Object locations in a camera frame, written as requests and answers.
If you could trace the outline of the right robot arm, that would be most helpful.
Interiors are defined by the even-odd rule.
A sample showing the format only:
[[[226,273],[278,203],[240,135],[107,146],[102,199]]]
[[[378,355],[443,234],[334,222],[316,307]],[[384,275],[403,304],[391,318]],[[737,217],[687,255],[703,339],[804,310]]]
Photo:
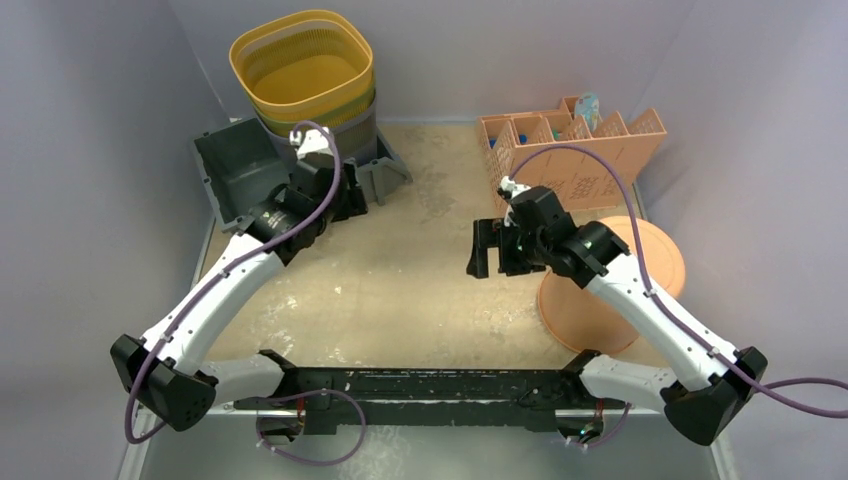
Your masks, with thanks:
[[[564,399],[576,407],[596,398],[621,400],[662,413],[695,444],[712,444],[751,399],[749,382],[761,380],[765,355],[711,332],[653,282],[612,229],[598,221],[576,225],[552,190],[522,186],[505,193],[504,217],[473,223],[467,274],[488,277],[491,248],[507,276],[548,270],[614,309],[667,362],[648,367],[585,350],[565,369]]]

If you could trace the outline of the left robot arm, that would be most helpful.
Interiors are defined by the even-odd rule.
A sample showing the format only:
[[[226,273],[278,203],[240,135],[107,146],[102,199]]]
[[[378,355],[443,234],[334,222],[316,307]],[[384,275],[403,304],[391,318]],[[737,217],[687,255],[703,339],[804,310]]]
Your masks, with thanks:
[[[113,343],[110,356],[130,402],[175,431],[223,403],[259,397],[275,409],[292,405],[298,382],[284,373],[280,355],[262,351],[215,363],[207,353],[245,303],[332,222],[367,211],[354,160],[326,153],[299,159],[177,307],[140,337]]]

